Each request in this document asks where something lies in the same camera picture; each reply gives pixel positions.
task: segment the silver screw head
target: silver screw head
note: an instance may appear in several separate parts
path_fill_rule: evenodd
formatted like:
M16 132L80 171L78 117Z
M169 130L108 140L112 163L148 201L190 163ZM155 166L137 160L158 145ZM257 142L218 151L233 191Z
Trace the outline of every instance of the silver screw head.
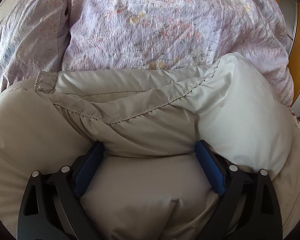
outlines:
M262 176L267 176L268 175L268 171L266 171L266 170L261 170L260 173L261 173Z
M229 169L230 169L231 171L237 171L237 170L238 170L238 167L235 166L235 165L230 165L230 166L229 166Z
M36 176L38 176L38 175L39 175L39 171L34 171L34 172L32 172L32 174L31 174L32 177L36 177Z
M70 167L69 166L64 166L64 167L62 167L62 169L61 169L61 171L63 172L63 173L66 173L66 172L68 172L70 170Z

